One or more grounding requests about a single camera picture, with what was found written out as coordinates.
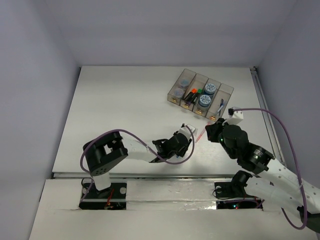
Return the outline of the red pen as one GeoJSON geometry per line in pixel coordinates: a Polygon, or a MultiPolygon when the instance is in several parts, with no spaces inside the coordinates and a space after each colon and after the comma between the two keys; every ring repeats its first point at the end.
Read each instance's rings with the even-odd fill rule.
{"type": "Polygon", "coordinates": [[[200,132],[200,134],[198,135],[198,137],[196,138],[195,140],[195,143],[197,143],[201,138],[202,136],[204,135],[204,133],[206,132],[206,126],[210,125],[211,122],[208,121],[207,124],[205,125],[205,127],[203,128],[203,130],[200,132]]]}

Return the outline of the blue white tub front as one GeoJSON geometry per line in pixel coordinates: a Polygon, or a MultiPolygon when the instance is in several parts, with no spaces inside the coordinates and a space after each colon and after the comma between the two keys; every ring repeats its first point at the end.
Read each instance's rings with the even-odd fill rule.
{"type": "Polygon", "coordinates": [[[211,105],[212,99],[209,95],[202,94],[198,99],[198,108],[207,109],[211,105]]]}

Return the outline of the purple cap highlighter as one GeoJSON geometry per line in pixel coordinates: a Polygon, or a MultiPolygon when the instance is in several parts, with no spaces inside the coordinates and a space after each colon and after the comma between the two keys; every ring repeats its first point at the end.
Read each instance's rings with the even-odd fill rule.
{"type": "Polygon", "coordinates": [[[188,106],[191,104],[196,92],[190,91],[187,96],[184,98],[185,104],[188,106]]]}

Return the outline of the orange cap highlighter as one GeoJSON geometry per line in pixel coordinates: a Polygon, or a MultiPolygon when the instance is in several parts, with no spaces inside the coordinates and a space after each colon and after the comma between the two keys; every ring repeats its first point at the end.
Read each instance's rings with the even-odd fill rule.
{"type": "Polygon", "coordinates": [[[188,102],[190,98],[196,93],[197,89],[193,88],[184,98],[184,101],[188,102]]]}

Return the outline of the clear jar purple clips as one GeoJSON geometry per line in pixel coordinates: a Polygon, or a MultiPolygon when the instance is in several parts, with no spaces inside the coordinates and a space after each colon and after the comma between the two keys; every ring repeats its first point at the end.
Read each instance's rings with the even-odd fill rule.
{"type": "Polygon", "coordinates": [[[181,99],[184,96],[184,94],[185,94],[185,90],[179,87],[177,87],[173,92],[173,95],[179,99],[181,99]]]}

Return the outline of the clear jar blue clips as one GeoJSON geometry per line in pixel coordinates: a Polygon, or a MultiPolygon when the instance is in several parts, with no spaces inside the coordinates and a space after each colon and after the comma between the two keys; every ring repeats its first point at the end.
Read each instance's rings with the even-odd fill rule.
{"type": "Polygon", "coordinates": [[[181,79],[181,80],[179,81],[179,86],[180,86],[181,88],[183,88],[183,89],[187,89],[187,88],[189,87],[189,85],[190,85],[190,82],[191,82],[190,79],[186,79],[186,78],[181,79]]]}

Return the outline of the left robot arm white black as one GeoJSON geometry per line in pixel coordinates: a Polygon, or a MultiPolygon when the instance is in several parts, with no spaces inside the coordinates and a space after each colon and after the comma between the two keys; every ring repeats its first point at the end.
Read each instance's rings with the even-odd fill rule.
{"type": "Polygon", "coordinates": [[[190,145],[194,151],[194,131],[188,126],[180,128],[169,139],[152,142],[144,142],[124,129],[105,132],[82,147],[80,167],[90,175],[90,185],[84,195],[94,192],[98,198],[109,196],[112,191],[110,170],[126,158],[149,164],[180,165],[191,158],[192,152],[184,160],[179,160],[185,156],[190,145]]]}

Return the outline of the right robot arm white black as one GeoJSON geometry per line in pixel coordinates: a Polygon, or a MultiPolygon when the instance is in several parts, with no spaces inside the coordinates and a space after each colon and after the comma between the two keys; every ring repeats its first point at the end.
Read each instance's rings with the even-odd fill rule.
{"type": "Polygon", "coordinates": [[[258,197],[287,210],[302,222],[301,228],[320,231],[320,190],[299,178],[272,153],[250,143],[239,126],[220,118],[205,127],[207,139],[219,143],[242,168],[230,182],[215,184],[218,199],[258,197]]]}

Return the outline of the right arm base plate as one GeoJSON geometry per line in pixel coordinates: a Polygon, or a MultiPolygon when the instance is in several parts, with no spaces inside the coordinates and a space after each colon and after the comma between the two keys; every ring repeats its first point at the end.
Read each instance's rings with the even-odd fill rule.
{"type": "Polygon", "coordinates": [[[215,182],[214,183],[214,195],[218,199],[227,200],[235,198],[253,198],[253,195],[249,195],[245,192],[245,188],[242,185],[233,182],[215,182]]]}

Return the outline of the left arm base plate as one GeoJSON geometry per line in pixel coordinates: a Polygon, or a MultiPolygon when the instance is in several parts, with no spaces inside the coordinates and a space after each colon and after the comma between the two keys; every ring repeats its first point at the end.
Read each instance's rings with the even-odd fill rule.
{"type": "Polygon", "coordinates": [[[81,180],[81,210],[126,210],[127,183],[112,182],[107,190],[98,191],[89,178],[81,180]]]}

